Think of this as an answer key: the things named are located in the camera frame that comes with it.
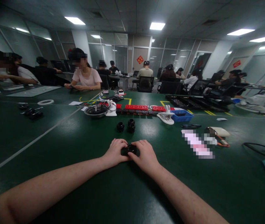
black tray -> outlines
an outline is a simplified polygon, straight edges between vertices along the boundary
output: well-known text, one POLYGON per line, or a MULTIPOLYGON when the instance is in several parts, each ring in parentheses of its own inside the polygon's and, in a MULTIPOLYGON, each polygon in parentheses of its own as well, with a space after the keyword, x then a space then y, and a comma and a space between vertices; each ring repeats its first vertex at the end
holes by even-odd
POLYGON ((175 107, 186 110, 209 110, 217 112, 229 112, 227 107, 219 105, 216 101, 195 96, 166 95, 175 107))

white paper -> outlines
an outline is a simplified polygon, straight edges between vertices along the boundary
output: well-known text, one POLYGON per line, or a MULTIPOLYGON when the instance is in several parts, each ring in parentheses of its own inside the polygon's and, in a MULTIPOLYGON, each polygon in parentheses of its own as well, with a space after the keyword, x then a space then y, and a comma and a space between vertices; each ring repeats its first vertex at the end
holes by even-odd
POLYGON ((227 120, 225 118, 217 118, 217 120, 221 121, 221 120, 227 120))
POLYGON ((83 102, 72 101, 69 105, 80 105, 83 102))
POLYGON ((85 111, 88 107, 84 107, 83 109, 81 109, 82 111, 85 111))

gray mat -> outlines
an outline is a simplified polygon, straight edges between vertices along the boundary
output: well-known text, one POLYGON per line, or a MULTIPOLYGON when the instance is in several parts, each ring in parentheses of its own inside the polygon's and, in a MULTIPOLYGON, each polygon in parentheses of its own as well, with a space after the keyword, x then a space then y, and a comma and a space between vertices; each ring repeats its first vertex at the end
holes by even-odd
POLYGON ((30 89, 30 90, 26 90, 26 91, 22 91, 22 92, 18 92, 18 93, 13 93, 7 96, 14 96, 14 97, 34 97, 55 89, 59 89, 61 88, 60 86, 42 86, 42 87, 38 87, 35 89, 30 89))

black glasses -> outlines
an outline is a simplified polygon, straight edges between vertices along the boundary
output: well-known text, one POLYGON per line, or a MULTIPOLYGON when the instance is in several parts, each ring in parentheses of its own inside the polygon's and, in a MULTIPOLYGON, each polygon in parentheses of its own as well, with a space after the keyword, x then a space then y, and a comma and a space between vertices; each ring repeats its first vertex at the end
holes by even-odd
POLYGON ((185 129, 193 129, 193 128, 200 128, 201 125, 199 125, 199 124, 184 124, 181 127, 185 128, 185 129))

blue plastic basket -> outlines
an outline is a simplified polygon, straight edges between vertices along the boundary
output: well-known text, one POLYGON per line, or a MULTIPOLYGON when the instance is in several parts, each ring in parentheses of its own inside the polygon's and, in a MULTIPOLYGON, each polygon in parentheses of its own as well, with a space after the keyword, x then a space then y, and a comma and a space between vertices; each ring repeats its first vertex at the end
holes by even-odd
POLYGON ((171 110, 172 113, 174 113, 174 115, 171 116, 171 118, 175 121, 175 122, 188 122, 192 119, 193 115, 191 113, 189 113, 186 110, 171 110), (183 117, 178 117, 176 114, 185 114, 185 116, 183 117))

